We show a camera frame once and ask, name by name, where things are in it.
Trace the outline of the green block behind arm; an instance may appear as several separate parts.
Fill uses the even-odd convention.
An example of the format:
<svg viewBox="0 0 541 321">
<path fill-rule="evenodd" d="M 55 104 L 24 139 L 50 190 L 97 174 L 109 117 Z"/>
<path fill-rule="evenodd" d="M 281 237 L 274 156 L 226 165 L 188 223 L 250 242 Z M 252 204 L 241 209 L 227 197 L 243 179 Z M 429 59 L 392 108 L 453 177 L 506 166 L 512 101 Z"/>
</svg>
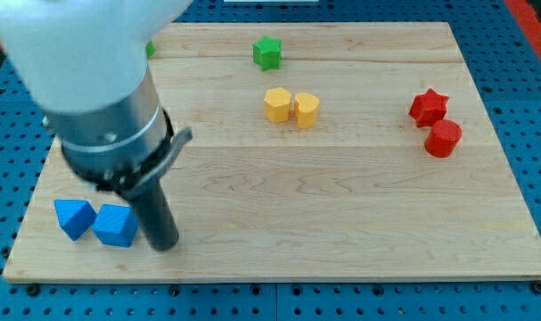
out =
<svg viewBox="0 0 541 321">
<path fill-rule="evenodd" d="M 146 53 L 146 57 L 147 58 L 150 58 L 152 57 L 154 54 L 155 54 L 155 45 L 152 41 L 149 41 L 145 47 L 145 53 Z"/>
</svg>

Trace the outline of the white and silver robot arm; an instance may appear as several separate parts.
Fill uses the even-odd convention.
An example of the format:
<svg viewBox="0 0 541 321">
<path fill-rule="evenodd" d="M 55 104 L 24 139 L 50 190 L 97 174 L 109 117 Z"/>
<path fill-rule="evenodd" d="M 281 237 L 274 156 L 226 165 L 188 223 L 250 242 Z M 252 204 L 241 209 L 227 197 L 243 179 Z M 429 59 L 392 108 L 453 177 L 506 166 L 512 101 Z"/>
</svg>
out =
<svg viewBox="0 0 541 321">
<path fill-rule="evenodd" d="M 191 0 L 0 0 L 0 43 L 72 170 L 129 188 L 172 131 L 146 46 Z"/>
</svg>

